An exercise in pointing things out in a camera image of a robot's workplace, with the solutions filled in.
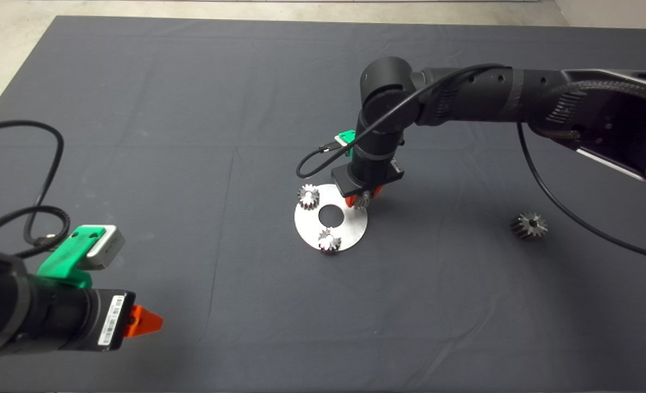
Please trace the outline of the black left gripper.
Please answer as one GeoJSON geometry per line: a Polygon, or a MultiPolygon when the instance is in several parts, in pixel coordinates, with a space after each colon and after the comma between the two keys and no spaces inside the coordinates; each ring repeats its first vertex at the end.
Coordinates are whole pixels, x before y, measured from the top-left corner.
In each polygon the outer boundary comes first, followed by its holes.
{"type": "Polygon", "coordinates": [[[125,289],[73,288],[38,279],[29,311],[32,352],[110,352],[124,338],[152,334],[164,319],[143,306],[125,289]]]}

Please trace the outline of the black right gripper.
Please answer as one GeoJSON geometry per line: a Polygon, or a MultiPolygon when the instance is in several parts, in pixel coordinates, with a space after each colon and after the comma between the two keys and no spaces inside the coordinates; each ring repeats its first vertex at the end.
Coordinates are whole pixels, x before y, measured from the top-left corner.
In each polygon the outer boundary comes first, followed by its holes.
{"type": "Polygon", "coordinates": [[[331,177],[348,208],[356,207],[356,196],[370,192],[376,198],[383,186],[403,178],[405,170],[394,154],[374,155],[353,148],[351,160],[346,165],[331,170],[331,177]]]}

